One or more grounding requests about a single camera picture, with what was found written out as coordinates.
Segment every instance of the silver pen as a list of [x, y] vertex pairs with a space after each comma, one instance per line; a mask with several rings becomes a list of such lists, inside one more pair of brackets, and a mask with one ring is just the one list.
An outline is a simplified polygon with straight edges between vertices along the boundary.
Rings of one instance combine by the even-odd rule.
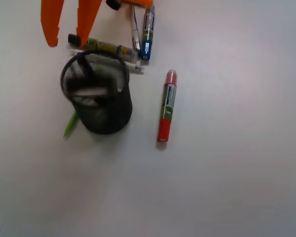
[[140, 43], [139, 31], [137, 27], [137, 19], [135, 13], [135, 7], [133, 6], [133, 17], [132, 17], [132, 28], [133, 28], [133, 47], [138, 55], [140, 56], [142, 53], [142, 47]]

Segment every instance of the pen holder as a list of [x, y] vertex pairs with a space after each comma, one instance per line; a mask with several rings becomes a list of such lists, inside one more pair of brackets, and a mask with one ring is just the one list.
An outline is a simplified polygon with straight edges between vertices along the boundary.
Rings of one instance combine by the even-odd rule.
[[61, 88], [91, 132], [112, 134], [130, 119], [129, 72], [114, 54], [100, 50], [78, 53], [62, 71]]

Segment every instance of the marker label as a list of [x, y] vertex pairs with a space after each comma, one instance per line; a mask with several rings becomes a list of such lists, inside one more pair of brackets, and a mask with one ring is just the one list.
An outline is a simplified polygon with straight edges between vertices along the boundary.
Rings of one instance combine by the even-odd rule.
[[176, 93], [177, 93], [177, 87], [175, 85], [173, 84], [164, 85], [160, 119], [172, 120]]

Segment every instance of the pen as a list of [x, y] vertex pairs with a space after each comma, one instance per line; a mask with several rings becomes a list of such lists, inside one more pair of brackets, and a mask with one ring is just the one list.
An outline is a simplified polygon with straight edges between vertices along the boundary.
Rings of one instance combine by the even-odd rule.
[[71, 116], [71, 118], [67, 124], [66, 130], [64, 133], [64, 138], [69, 137], [69, 135], [73, 132], [74, 128], [76, 127], [78, 121], [79, 121], [79, 116], [78, 116], [77, 112], [74, 111], [73, 115]]
[[[79, 49], [71, 49], [70, 50], [70, 52], [72, 52], [72, 53], [74, 53], [74, 54], [77, 54], [77, 53], [81, 53], [81, 52], [83, 52], [82, 50], [79, 50]], [[90, 63], [92, 63], [93, 61], [92, 61], [92, 56], [90, 55], [89, 57], [87, 57], [87, 59], [88, 59], [88, 61], [90, 62]], [[143, 67], [141, 67], [141, 66], [139, 66], [139, 65], [136, 65], [135, 63], [129, 63], [129, 62], [124, 62], [126, 65], [127, 65], [127, 67], [128, 67], [128, 69], [130, 70], [130, 71], [135, 71], [135, 72], [142, 72], [142, 71], [144, 71], [145, 69], [143, 68]]]
[[140, 56], [142, 47], [140, 45], [140, 37], [139, 37], [139, 31], [137, 27], [137, 19], [136, 19], [134, 6], [133, 6], [132, 27], [133, 27], [133, 47], [134, 47], [134, 50], [138, 52], [138, 55]]
[[158, 142], [167, 142], [169, 140], [174, 101], [177, 93], [177, 81], [177, 72], [175, 70], [169, 70], [163, 87]]
[[86, 45], [80, 45], [81, 40], [74, 34], [68, 35], [68, 43], [73, 44], [76, 47], [85, 49], [101, 49], [108, 52], [116, 53], [124, 61], [135, 62], [138, 58], [138, 53], [132, 48], [128, 48], [122, 45], [112, 44], [108, 42], [98, 41], [97, 39], [88, 38]]
[[144, 18], [144, 36], [143, 36], [143, 48], [142, 48], [142, 59], [149, 60], [151, 54], [151, 46], [153, 39], [154, 29], [154, 6], [147, 7], [145, 18]]

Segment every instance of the orange object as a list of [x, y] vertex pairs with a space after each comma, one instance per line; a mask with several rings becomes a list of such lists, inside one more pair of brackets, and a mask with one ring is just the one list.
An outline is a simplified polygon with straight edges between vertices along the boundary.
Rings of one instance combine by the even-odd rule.
[[[152, 0], [123, 0], [143, 7], [152, 6]], [[92, 29], [94, 20], [98, 14], [102, 0], [79, 0], [77, 35], [81, 39], [81, 45], [85, 45]], [[55, 47], [58, 43], [59, 20], [64, 0], [41, 0], [40, 21], [43, 27], [46, 41], [49, 47]]]

